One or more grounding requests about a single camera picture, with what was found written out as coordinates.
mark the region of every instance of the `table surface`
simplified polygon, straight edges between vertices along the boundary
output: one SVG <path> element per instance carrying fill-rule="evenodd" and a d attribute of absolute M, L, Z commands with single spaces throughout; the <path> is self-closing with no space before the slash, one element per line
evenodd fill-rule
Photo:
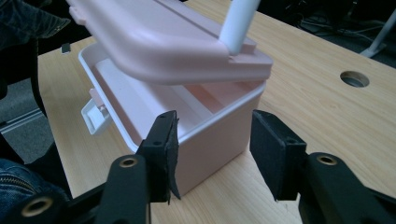
<path fill-rule="evenodd" d="M 188 1 L 223 22 L 228 0 Z M 396 197 L 396 70 L 256 13 L 248 36 L 275 63 L 259 109 L 281 118 L 308 144 L 331 153 L 367 187 Z M 74 197 L 106 181 L 117 157 L 130 153 L 112 124 L 89 134 L 80 115 L 92 87 L 78 52 L 92 37 L 39 57 L 40 92 Z M 354 88 L 340 75 L 355 71 L 370 84 Z M 152 205 L 153 223 L 301 223 L 297 202 L 274 202 L 249 151 L 181 201 Z"/>

